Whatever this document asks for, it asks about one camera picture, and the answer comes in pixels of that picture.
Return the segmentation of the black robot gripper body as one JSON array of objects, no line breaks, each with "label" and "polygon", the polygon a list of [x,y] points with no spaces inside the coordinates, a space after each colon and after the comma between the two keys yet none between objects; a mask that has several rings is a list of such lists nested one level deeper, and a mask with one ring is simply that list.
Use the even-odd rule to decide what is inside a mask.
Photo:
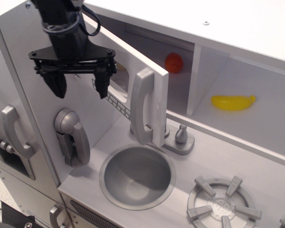
[{"label": "black robot gripper body", "polygon": [[28,55],[35,62],[38,74],[104,72],[105,76],[112,76],[117,72],[115,51],[95,45],[89,40],[89,36],[97,35],[95,32],[48,30],[46,33],[52,46],[31,51]]}]

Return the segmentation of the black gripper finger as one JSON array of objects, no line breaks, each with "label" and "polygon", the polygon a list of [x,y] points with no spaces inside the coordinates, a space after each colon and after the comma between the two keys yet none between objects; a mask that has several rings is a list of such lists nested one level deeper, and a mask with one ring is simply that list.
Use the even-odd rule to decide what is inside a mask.
[{"label": "black gripper finger", "polygon": [[107,97],[108,86],[110,82],[110,77],[108,75],[108,72],[106,68],[98,67],[96,72],[94,73],[94,76],[95,76],[96,90],[99,93],[100,98],[104,99]]},{"label": "black gripper finger", "polygon": [[45,83],[55,94],[55,96],[63,99],[67,91],[67,81],[64,74],[59,72],[42,73]]}]

